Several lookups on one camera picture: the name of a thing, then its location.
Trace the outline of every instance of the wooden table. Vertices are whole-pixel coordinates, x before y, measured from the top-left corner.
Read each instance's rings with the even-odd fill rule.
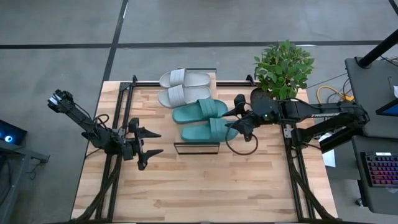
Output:
[[[104,82],[101,91],[97,113],[109,114],[108,126],[113,120],[119,83]],[[224,101],[229,108],[233,108],[233,99],[238,93],[245,94],[248,100],[253,89],[214,88],[215,85],[213,97]],[[172,110],[158,103],[159,90],[161,87],[135,87],[130,118],[139,118],[140,126],[162,135],[157,139],[145,139],[144,150],[164,149],[164,152],[151,158],[145,171],[137,169],[136,159],[123,162],[114,222],[297,221],[280,126],[255,129],[259,149],[250,156],[233,154],[225,143],[221,144],[217,155],[178,155],[173,143],[181,125],[172,121]],[[299,91],[298,98],[308,101],[305,90]],[[124,108],[121,111],[119,125]],[[306,120],[299,125],[312,124],[313,121]],[[231,141],[241,152],[251,151],[254,143],[244,142],[242,135]],[[90,145],[87,153],[93,150]],[[72,218],[78,217],[98,193],[105,156],[99,151],[85,161]],[[336,217],[321,152],[308,147],[303,150],[303,157],[311,190]],[[306,211],[302,192],[300,198]]]

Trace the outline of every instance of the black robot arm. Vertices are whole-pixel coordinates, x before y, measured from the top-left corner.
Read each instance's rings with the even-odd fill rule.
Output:
[[[129,133],[134,133],[134,138],[126,138],[124,131],[107,128],[104,121],[92,120],[89,114],[79,110],[78,104],[73,101],[73,96],[67,91],[57,90],[49,98],[48,106],[56,113],[66,114],[76,124],[85,130],[81,135],[89,140],[94,147],[103,149],[105,153],[111,155],[122,154],[123,159],[131,160],[133,156],[138,155],[138,168],[144,170],[148,159],[163,150],[149,150],[144,152],[144,138],[159,138],[161,135],[152,133],[145,128],[139,128],[139,119],[133,118],[129,122]]]
[[[234,104],[235,109],[225,113],[223,116],[241,115],[241,119],[237,120],[237,122],[227,125],[243,134],[245,141],[251,140],[253,129],[260,125],[295,125],[307,118],[326,117],[330,117],[330,119],[307,129],[293,129],[291,135],[294,146],[304,146],[313,137],[341,127],[345,128],[339,131],[337,136],[339,136],[339,140],[347,141],[350,135],[352,136],[353,133],[359,131],[369,121],[367,112],[360,105],[348,101],[310,105],[295,98],[273,100],[263,96],[251,104],[252,110],[245,110],[246,99],[244,95],[238,95],[234,100]],[[331,144],[330,140],[328,140],[328,144],[325,147],[335,146],[335,143]]]

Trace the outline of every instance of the gray floor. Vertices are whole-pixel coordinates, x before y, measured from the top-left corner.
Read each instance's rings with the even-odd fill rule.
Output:
[[[122,0],[0,0],[0,44],[111,43]],[[397,28],[388,0],[130,0],[120,43],[382,40]],[[344,59],[374,46],[303,47],[315,57],[313,85],[345,73]],[[263,47],[118,49],[110,80],[156,80],[177,67],[217,68],[219,80],[241,80]],[[37,177],[26,177],[11,223],[69,219],[87,146],[81,129],[47,108],[57,88],[70,91],[93,115],[109,49],[0,50],[0,119],[28,130],[29,149],[51,154]],[[385,56],[398,55],[398,47]],[[346,75],[323,83],[340,90]],[[311,103],[316,90],[307,90]],[[322,90],[326,101],[331,92]],[[339,217],[395,223],[359,208],[353,180],[330,178]]]

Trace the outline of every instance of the white paper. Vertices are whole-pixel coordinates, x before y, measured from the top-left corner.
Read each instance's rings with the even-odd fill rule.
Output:
[[[321,138],[319,139],[319,141],[324,140],[327,137],[330,137],[331,134],[326,133],[324,135],[321,136]],[[335,150],[332,149],[326,153],[322,154],[323,157],[323,162],[325,163],[326,166],[328,167],[336,167],[336,159],[335,159]]]

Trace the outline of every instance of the white slide sandal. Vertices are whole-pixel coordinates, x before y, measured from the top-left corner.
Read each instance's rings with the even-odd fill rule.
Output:
[[[176,108],[210,97],[211,91],[207,86],[183,87],[178,85],[157,94],[159,103],[166,108]]]
[[[210,76],[207,73],[187,72],[185,68],[182,68],[162,75],[159,83],[166,88],[177,85],[183,85],[184,87],[210,86]]]

